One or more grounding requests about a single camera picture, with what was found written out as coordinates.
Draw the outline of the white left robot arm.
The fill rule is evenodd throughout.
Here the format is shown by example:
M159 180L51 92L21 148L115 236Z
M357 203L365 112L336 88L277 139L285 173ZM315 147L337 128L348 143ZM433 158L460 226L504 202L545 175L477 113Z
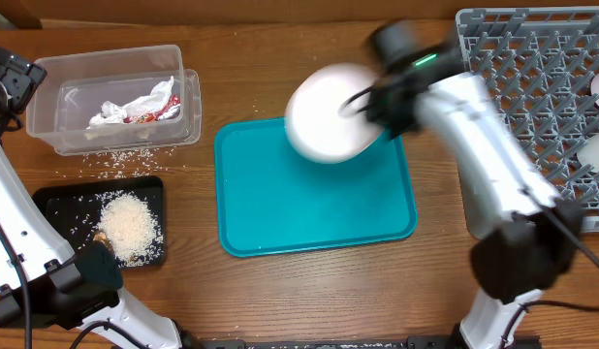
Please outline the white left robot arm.
M99 241L80 252L38 210L5 155L1 137L21 129L20 115L47 72L0 48L0 328L77 329L75 344L95 333L118 348L199 348L201 343L123 286Z

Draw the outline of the large white plate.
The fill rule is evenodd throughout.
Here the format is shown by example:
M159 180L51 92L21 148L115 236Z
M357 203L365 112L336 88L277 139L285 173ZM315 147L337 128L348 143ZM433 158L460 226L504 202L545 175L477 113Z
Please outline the large white plate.
M326 66L308 77L289 100L287 138L305 158L318 163L347 161L372 145L384 129L366 120L366 94L347 100L377 81L369 68L353 63Z

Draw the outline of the red snack wrapper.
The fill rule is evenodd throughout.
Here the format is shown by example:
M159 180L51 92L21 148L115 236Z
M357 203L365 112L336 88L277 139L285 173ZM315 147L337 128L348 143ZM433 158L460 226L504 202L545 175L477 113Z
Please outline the red snack wrapper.
M172 119L178 116L180 112L180 98L173 94L168 103L160 110L149 112L140 116L128 116L123 119L126 124L132 123L149 123L154 121L161 121L166 119Z

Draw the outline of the white cup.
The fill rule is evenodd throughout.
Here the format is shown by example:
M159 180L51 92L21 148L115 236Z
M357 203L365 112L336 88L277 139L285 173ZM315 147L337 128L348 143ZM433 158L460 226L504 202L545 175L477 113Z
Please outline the white cup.
M599 173L599 134L586 140L586 145L577 153L580 164L594 173Z

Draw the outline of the white tissue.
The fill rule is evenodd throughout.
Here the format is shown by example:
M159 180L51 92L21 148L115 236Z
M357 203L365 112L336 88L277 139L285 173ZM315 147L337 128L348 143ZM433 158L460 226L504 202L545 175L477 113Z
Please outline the white tissue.
M157 83L148 95L138 97L123 106L111 101L106 101L101 106L101 111L89 120L89 129L99 128L111 124L126 124L123 119L128 116L140 116L149 112L162 109L173 93L174 77Z

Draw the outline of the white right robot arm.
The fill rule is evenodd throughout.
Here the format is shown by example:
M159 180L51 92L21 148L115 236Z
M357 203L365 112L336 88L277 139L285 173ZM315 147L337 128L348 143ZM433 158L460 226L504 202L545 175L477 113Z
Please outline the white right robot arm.
M470 263L479 291L442 346L514 348L524 315L586 252L583 209L530 161L455 45L420 48L402 22L379 27L368 43L383 75L366 89L366 119L392 136L434 130L476 188L481 233Z

